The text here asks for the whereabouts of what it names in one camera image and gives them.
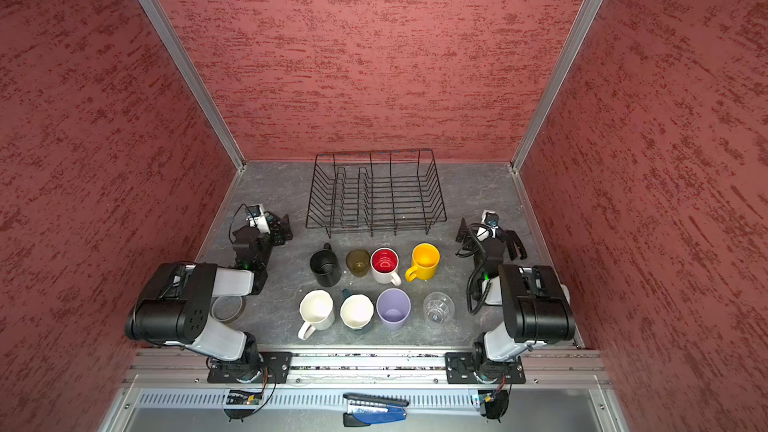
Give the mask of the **black mug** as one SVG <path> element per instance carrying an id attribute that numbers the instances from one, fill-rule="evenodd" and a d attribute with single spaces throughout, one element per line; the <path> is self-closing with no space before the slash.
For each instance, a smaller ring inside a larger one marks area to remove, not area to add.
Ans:
<path id="1" fill-rule="evenodd" d="M 333 287 L 340 281 L 341 269 L 338 257 L 330 243 L 325 243 L 321 250 L 312 255 L 310 269 L 318 284 L 323 287 Z"/>

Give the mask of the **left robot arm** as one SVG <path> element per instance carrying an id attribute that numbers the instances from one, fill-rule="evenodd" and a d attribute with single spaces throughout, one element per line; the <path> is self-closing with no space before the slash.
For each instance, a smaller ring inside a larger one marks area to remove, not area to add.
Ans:
<path id="1" fill-rule="evenodd" d="M 263 209 L 231 233 L 235 264 L 163 263 L 139 294 L 125 335 L 132 341 L 178 346 L 207 358 L 211 383 L 268 382 L 254 336 L 235 330 L 211 313 L 219 298 L 260 294 L 268 278 L 272 250 L 293 238 L 288 215 Z"/>

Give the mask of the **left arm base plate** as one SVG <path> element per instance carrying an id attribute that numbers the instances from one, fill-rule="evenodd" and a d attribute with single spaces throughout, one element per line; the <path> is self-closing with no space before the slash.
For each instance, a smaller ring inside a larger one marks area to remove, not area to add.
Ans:
<path id="1" fill-rule="evenodd" d="M 208 359 L 209 384 L 256 386 L 264 383 L 284 384 L 290 370 L 293 354 L 288 351 L 267 351 L 259 354 L 257 365 L 222 362 Z"/>

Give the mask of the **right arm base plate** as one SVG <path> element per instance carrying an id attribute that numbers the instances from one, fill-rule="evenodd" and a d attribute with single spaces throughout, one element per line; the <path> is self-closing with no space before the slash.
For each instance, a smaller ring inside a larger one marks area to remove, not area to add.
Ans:
<path id="1" fill-rule="evenodd" d="M 450 352 L 444 356 L 446 377 L 449 384 L 481 384 L 497 386 L 504 384 L 525 384 L 526 377 L 522 360 L 494 362 L 473 353 Z"/>

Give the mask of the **white cup teal outside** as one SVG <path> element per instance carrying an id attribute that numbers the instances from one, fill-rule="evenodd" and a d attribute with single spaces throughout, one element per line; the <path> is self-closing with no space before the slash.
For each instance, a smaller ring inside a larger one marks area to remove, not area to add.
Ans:
<path id="1" fill-rule="evenodd" d="M 344 325 L 354 333 L 367 332 L 374 315 L 371 299 L 364 294 L 353 294 L 348 289 L 343 289 L 342 295 L 344 301 L 340 308 L 340 317 Z"/>

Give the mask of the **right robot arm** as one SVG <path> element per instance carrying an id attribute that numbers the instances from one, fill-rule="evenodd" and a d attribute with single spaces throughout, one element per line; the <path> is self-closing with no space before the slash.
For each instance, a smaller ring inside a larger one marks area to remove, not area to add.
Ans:
<path id="1" fill-rule="evenodd" d="M 494 212 L 479 222 L 462 221 L 456 241 L 456 256 L 474 264 L 465 286 L 468 313 L 502 309 L 502 322 L 475 339 L 469 373 L 479 383 L 522 383 L 519 356 L 575 336 L 567 288 L 550 266 L 516 263 L 528 258 L 527 250 L 517 232 L 499 225 Z"/>

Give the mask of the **tall white faceted mug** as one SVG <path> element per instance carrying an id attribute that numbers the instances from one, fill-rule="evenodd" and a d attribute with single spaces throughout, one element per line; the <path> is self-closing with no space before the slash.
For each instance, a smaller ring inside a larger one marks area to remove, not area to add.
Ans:
<path id="1" fill-rule="evenodd" d="M 298 338 L 306 341 L 316 331 L 329 329 L 335 321 L 335 309 L 332 296 L 324 290 L 309 292 L 301 301 L 299 313 L 303 324 Z"/>

